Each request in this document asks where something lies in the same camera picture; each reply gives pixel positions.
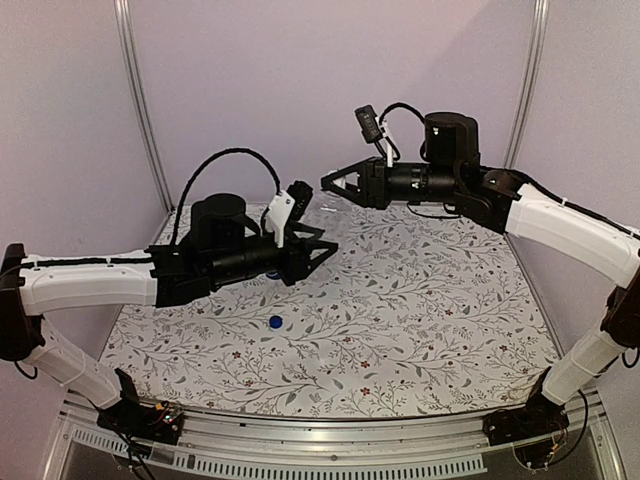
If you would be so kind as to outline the blue bottle cap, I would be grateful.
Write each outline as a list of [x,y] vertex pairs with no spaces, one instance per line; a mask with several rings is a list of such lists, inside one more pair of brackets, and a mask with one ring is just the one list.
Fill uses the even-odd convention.
[[273,315],[269,318],[269,327],[271,329],[280,329],[283,326],[283,318],[279,315]]

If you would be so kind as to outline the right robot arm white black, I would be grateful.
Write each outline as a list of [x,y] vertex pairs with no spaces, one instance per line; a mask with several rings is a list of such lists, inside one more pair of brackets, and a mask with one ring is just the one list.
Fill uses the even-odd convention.
[[422,119],[422,162],[403,163],[392,148],[321,180],[323,190],[363,208],[394,201],[440,203],[498,234],[529,239],[600,272],[615,288],[600,324],[536,379],[523,406],[483,418],[492,446],[523,441],[519,462],[539,469],[557,463],[554,432],[565,432],[566,403],[629,349],[639,347],[639,232],[549,192],[529,175],[480,163],[478,123],[459,113]]

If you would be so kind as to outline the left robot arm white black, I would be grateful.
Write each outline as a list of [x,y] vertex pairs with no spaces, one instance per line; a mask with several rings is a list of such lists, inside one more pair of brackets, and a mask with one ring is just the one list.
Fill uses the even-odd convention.
[[240,196],[194,203],[190,229],[167,245],[86,258],[28,255],[9,245],[1,265],[1,358],[43,371],[94,405],[100,427],[124,437],[175,445],[184,417],[168,401],[141,404],[129,374],[110,369],[44,319],[50,311],[103,305],[188,305],[219,289],[275,274],[287,286],[307,279],[336,253],[319,228],[300,223],[310,202],[277,193],[262,223]]

